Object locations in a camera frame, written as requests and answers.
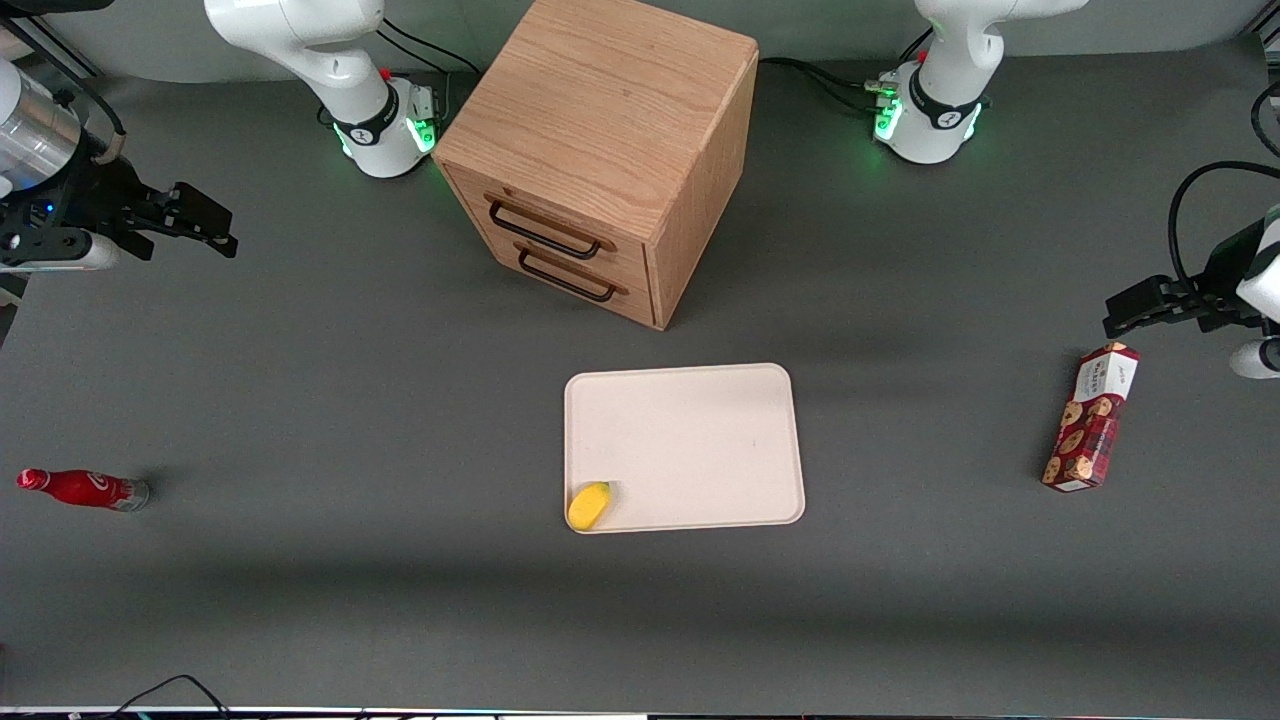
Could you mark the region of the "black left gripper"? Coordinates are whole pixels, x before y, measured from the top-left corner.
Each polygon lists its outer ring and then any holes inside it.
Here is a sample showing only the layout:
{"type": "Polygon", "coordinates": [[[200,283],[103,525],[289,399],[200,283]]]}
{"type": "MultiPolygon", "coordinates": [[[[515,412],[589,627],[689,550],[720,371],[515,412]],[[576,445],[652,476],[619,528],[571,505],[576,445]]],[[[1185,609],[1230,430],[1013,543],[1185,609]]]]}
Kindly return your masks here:
{"type": "Polygon", "coordinates": [[[1170,275],[1151,275],[1107,299],[1103,332],[1108,340],[1146,327],[1197,320],[1201,333],[1229,325],[1268,329],[1268,315],[1238,295],[1242,282],[1260,281],[1268,269],[1268,220],[1257,220],[1224,240],[1210,254],[1204,269],[1196,277],[1203,299],[1213,302],[1215,313],[1202,315],[1194,292],[1185,282],[1170,275]]]}

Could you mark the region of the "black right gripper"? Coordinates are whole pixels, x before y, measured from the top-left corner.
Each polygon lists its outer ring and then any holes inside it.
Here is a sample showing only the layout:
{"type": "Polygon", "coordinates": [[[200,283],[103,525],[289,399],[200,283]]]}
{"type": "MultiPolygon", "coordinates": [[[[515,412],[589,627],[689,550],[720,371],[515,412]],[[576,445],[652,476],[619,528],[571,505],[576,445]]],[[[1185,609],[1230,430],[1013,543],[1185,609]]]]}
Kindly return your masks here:
{"type": "Polygon", "coordinates": [[[148,234],[187,238],[236,258],[233,214],[189,183],[154,191],[123,159],[99,165],[73,159],[52,178],[3,196],[4,266],[115,266],[125,255],[151,261],[148,234]],[[152,202],[160,225],[134,227],[152,202]]]}

